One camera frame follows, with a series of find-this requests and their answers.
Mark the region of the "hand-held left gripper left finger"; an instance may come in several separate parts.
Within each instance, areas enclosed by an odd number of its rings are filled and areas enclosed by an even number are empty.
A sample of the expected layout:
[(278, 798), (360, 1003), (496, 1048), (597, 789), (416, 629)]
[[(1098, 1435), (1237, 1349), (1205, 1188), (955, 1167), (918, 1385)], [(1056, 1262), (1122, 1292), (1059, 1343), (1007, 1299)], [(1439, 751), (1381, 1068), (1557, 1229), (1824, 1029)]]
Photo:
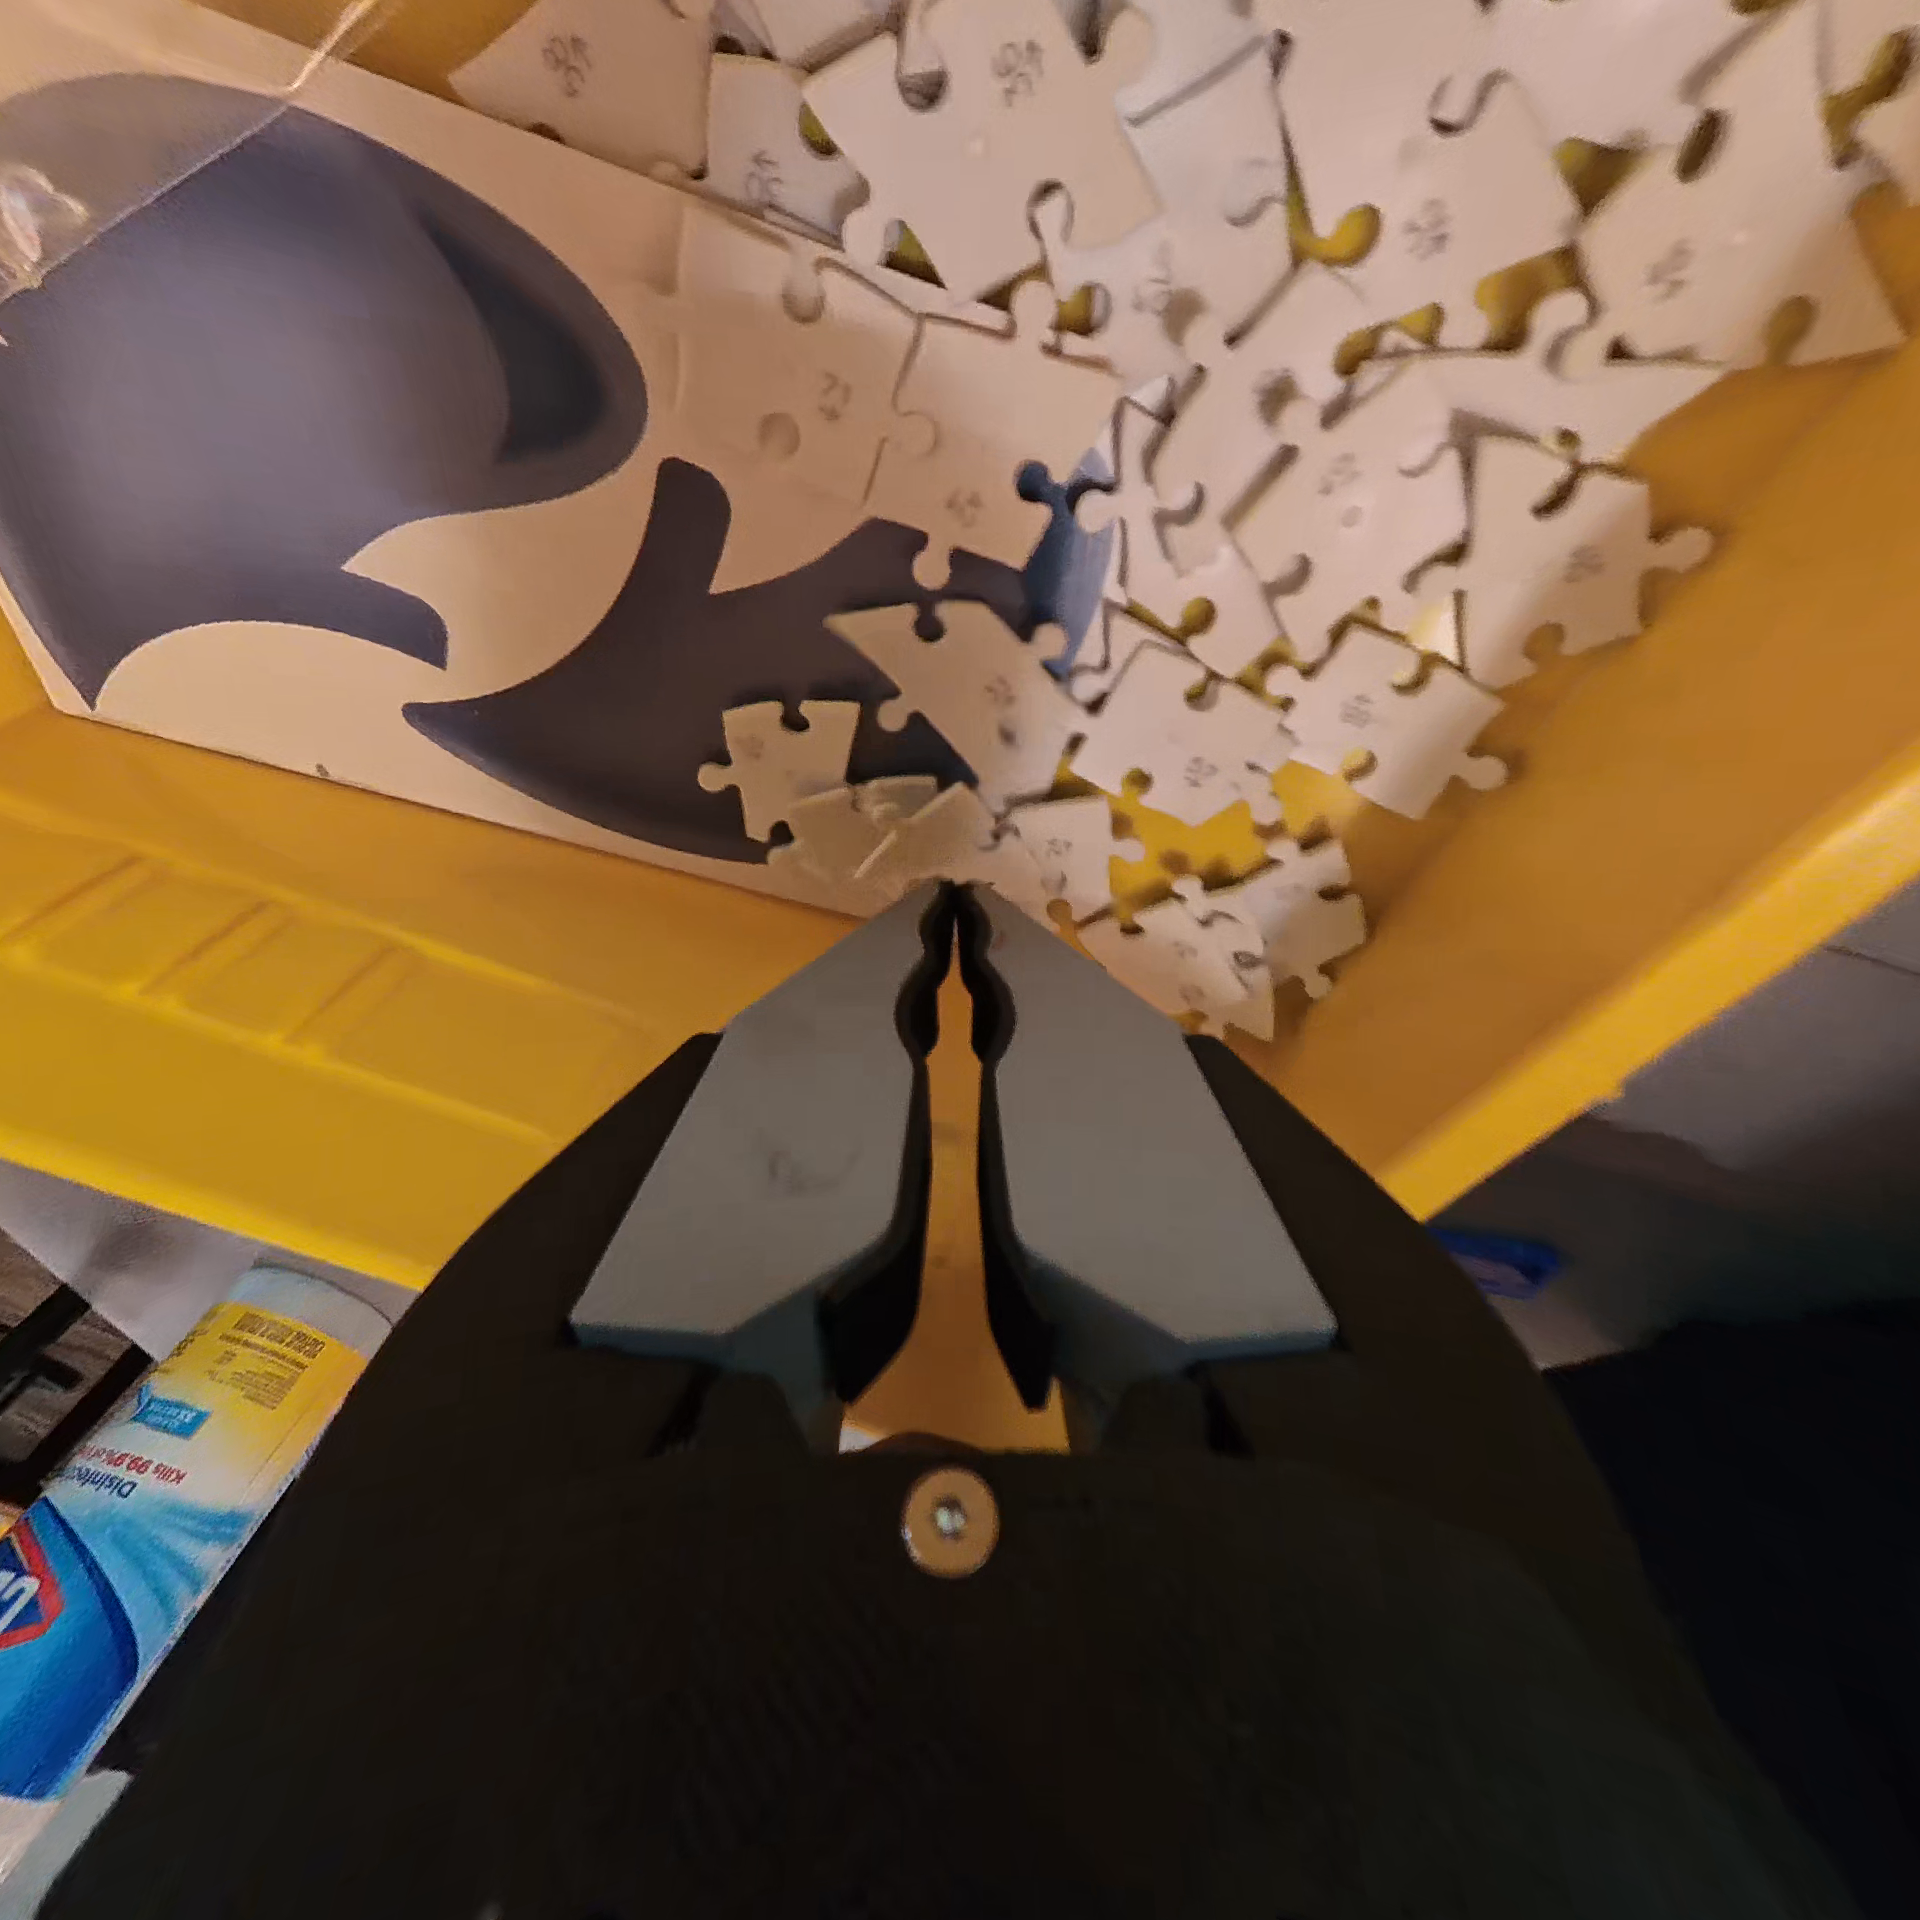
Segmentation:
[(720, 1033), (570, 1323), (852, 1404), (922, 1300), (954, 886), (923, 881)]

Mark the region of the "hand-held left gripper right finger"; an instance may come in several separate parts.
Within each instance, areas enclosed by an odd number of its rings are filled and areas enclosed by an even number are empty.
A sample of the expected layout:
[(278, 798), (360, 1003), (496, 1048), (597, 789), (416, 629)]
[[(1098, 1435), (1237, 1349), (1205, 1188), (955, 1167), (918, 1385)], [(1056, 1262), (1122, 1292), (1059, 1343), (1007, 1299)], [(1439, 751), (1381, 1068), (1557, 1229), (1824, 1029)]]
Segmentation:
[(959, 969), (987, 1315), (1022, 1404), (1327, 1351), (1335, 1312), (1192, 1035), (975, 884)]

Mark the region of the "yellow plastic bin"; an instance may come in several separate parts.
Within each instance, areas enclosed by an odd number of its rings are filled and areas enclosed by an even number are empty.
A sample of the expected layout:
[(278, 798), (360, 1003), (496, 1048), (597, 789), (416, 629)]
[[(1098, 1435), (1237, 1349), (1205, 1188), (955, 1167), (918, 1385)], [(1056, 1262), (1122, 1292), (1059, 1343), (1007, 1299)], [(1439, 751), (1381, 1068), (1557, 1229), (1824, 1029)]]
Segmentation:
[[(400, 5), (348, 55), (451, 75), (530, 5)], [(1915, 53), (1818, 121), (1892, 345), (1810, 303), (1634, 441), (1658, 536), (1632, 638), (1499, 688), (1499, 783), (1422, 817), (1303, 763), (1279, 824), (1112, 805), (1116, 905), (1339, 845), (1365, 941), (1284, 979), (1260, 1075), (1419, 1214), (1915, 877)], [(480, 822), (55, 709), (4, 614), (4, 1175), (23, 1161), (422, 1286), (686, 1033), (828, 945), (804, 897)]]

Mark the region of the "pile of puzzle pieces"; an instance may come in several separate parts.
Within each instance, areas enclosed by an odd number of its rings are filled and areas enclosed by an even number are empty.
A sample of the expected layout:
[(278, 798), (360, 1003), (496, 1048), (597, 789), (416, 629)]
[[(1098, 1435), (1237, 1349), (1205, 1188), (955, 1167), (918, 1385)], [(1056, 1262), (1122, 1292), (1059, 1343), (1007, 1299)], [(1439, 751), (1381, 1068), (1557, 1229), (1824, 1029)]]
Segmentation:
[(1279, 824), (1303, 763), (1422, 817), (1498, 689), (1632, 638), (1622, 455), (1810, 303), (1898, 341), (1818, 123), (1915, 5), (530, 5), (455, 96), (720, 206), (639, 294), (677, 441), (864, 510), (800, 566), (660, 459), (556, 663), (407, 725), (546, 812), (872, 913), (1070, 920), (1267, 1037), (1366, 918), (1339, 845), (1127, 911), (1127, 787)]

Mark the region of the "disinfecting wipes canister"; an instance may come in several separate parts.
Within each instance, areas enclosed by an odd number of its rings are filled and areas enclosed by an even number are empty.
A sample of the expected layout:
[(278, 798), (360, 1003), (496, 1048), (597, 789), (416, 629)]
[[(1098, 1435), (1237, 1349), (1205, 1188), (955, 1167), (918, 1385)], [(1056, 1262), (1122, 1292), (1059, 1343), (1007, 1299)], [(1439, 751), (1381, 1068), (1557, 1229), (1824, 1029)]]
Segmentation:
[(112, 1406), (2, 1549), (2, 1796), (55, 1804), (300, 1475), (394, 1329), (256, 1263)]

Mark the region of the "white card with blue shapes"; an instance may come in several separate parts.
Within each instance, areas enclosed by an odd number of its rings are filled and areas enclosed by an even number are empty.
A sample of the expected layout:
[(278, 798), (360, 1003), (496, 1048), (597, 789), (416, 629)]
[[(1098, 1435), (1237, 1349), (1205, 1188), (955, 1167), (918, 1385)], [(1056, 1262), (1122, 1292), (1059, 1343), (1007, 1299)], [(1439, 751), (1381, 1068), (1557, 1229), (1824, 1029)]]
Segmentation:
[(4, 301), (61, 712), (866, 913), (1031, 891), (1023, 589), (1100, 376), (1012, 315), (351, 64)]

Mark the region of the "clear plastic bag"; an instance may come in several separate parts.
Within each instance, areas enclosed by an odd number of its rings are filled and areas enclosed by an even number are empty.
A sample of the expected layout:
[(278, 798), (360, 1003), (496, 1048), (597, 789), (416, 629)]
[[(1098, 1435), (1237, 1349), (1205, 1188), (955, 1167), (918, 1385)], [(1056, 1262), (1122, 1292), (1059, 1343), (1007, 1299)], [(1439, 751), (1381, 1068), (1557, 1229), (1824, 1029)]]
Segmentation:
[(2, 299), (272, 128), (400, 5), (2, 5)]

